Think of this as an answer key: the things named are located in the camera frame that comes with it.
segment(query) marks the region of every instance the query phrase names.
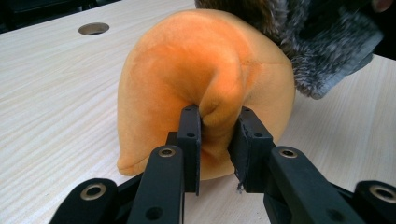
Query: orange plush toy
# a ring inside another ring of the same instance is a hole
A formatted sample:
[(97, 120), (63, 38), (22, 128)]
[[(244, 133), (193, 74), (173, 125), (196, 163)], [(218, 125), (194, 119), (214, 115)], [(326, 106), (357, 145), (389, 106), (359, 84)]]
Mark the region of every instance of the orange plush toy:
[(232, 174), (227, 147), (242, 106), (254, 110), (276, 141), (294, 94), (289, 59), (259, 31), (222, 11), (178, 12), (145, 33), (123, 67), (120, 172), (142, 173), (150, 152), (177, 131), (181, 109), (198, 105), (201, 179)]

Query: plush toy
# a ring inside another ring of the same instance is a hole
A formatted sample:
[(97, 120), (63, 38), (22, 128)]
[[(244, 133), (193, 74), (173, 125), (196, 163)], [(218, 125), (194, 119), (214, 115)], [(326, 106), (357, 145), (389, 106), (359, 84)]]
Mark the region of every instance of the plush toy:
[(370, 62), (382, 35), (356, 11), (363, 2), (196, 0), (197, 7), (218, 10), (179, 12), (158, 23), (122, 71), (120, 172), (143, 172), (151, 150), (177, 130), (181, 109), (198, 105), (201, 179), (233, 173), (227, 147), (242, 106), (276, 141), (295, 87), (320, 99)]
[(227, 147), (242, 106), (255, 111), (276, 141), (294, 95), (290, 60), (265, 35), (227, 12), (178, 12), (146, 32), (123, 67), (120, 172), (143, 172), (151, 150), (177, 131), (181, 109), (198, 105), (201, 179), (232, 174)]

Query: table surface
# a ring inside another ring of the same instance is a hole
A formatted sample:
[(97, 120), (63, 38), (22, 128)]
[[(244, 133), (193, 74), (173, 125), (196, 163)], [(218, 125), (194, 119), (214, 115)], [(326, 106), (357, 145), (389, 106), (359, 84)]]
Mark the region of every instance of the table surface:
[[(0, 35), (0, 223), (47, 223), (94, 177), (121, 184), (117, 87), (137, 39), (192, 0), (124, 0)], [(78, 28), (105, 22), (101, 35)], [(396, 62), (379, 56), (324, 99), (297, 94), (279, 145), (299, 148), (329, 179), (396, 186)], [(260, 194), (233, 175), (186, 195), (186, 223), (267, 223)]]

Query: metal bolt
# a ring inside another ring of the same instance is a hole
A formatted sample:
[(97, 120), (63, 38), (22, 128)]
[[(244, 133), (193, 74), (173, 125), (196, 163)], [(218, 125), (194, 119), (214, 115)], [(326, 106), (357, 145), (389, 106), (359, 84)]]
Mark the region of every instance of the metal bolt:
[(106, 192), (106, 186), (102, 183), (91, 184), (79, 195), (85, 201), (92, 201), (102, 197)]

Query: circular hole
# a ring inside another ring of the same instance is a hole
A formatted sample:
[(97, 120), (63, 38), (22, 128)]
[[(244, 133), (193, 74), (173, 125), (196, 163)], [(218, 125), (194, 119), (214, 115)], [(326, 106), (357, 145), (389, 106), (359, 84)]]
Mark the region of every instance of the circular hole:
[(163, 210), (160, 207), (152, 207), (146, 212), (148, 220), (158, 220), (163, 215)]
[(78, 32), (82, 35), (100, 35), (110, 29), (105, 23), (94, 22), (79, 27)]
[(327, 215), (334, 222), (344, 222), (345, 221), (344, 215), (342, 213), (338, 212), (337, 210), (328, 209)]
[(89, 195), (89, 196), (96, 195), (100, 192), (100, 190), (101, 189), (99, 187), (93, 187), (93, 188), (87, 190), (87, 195)]
[(158, 153), (161, 157), (173, 157), (176, 154), (172, 148), (163, 148)]
[(378, 199), (387, 203), (396, 203), (396, 192), (392, 189), (388, 189), (379, 185), (373, 185), (370, 187), (370, 192)]
[(85, 201), (91, 201), (102, 197), (106, 192), (106, 186), (102, 183), (91, 184), (79, 195)]
[(279, 153), (281, 156), (287, 157), (287, 158), (296, 158), (297, 157), (297, 153), (293, 152), (290, 149), (280, 149)]

